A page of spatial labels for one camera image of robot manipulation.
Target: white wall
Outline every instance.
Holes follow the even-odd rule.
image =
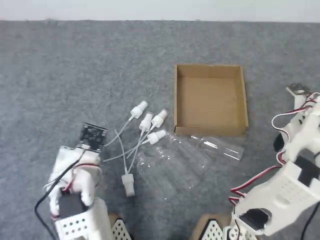
[[[320,0],[0,0],[0,20],[320,22]]]

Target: black wire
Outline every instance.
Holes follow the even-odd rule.
[[[239,225],[238,225],[236,220],[234,220],[234,222],[235,222],[236,226],[238,227],[238,236],[236,237],[236,240],[239,240],[239,238],[240,238],[240,227],[239,227]]]
[[[54,235],[54,233],[51,231],[51,229],[49,228],[49,226],[45,223],[45,221],[42,219],[42,217],[40,216],[39,212],[38,212],[38,207],[39,205],[48,197],[48,195],[52,192],[52,190],[55,188],[55,186],[60,182],[60,180],[63,178],[63,176],[70,170],[72,169],[82,158],[82,156],[85,154],[84,150],[81,154],[81,156],[79,157],[78,160],[76,160],[74,163],[72,163],[70,166],[68,166],[54,181],[54,183],[51,185],[51,187],[49,188],[49,190],[39,199],[39,201],[35,204],[34,206],[34,213],[36,215],[36,217],[39,219],[40,223],[45,227],[45,229],[47,230],[47,232],[50,234],[51,238],[53,240],[56,240],[56,237]]]
[[[309,224],[311,223],[312,219],[314,218],[314,216],[316,215],[316,212],[317,212],[317,210],[318,210],[318,208],[319,208],[319,205],[320,205],[320,202],[318,202],[318,203],[315,205],[315,208],[314,208],[313,212],[311,213],[308,221],[306,221],[306,223],[305,223],[305,225],[304,225],[304,227],[303,227],[302,233],[301,233],[301,238],[300,238],[300,240],[304,240],[304,238],[305,238],[305,233],[306,233],[306,231],[307,231],[307,228],[308,228]]]

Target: white robotic arm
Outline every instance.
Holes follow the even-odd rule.
[[[232,188],[231,192],[240,197],[229,197],[234,204],[230,225],[221,229],[216,219],[210,219],[199,239],[256,240],[259,235],[270,236],[320,201],[320,93],[311,93],[301,83],[291,84],[287,90],[294,96],[295,109],[272,120],[272,126],[281,133],[274,143],[280,165]],[[275,118],[291,114],[295,115],[285,127],[274,126]],[[313,159],[301,155],[305,149]],[[240,192],[271,170],[277,172],[270,180],[247,194]]]
[[[44,187],[50,200],[50,212],[60,240],[114,240],[114,235],[131,240],[122,219],[111,227],[105,202],[95,196],[95,189],[102,180],[99,153],[103,147],[106,129],[84,124],[76,148],[61,146],[48,184]],[[36,204],[35,213],[43,222]]]

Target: open cardboard box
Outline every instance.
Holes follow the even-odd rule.
[[[248,127],[239,65],[178,64],[174,75],[176,134],[241,136]]]

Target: plastic bottle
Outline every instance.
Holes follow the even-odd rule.
[[[146,157],[143,152],[138,152],[136,158],[137,172],[149,187],[152,196],[159,201],[165,201],[177,194],[176,189],[160,168],[159,159]]]
[[[199,177],[184,164],[177,151],[157,146],[155,152],[160,158],[161,169],[177,189],[190,190],[200,182]]]
[[[210,164],[208,157],[183,137],[167,132],[166,137],[171,146],[182,155],[186,165],[198,175],[203,174]]]
[[[211,159],[222,157],[229,160],[240,160],[245,150],[242,146],[228,143],[218,137],[191,136],[189,140]]]

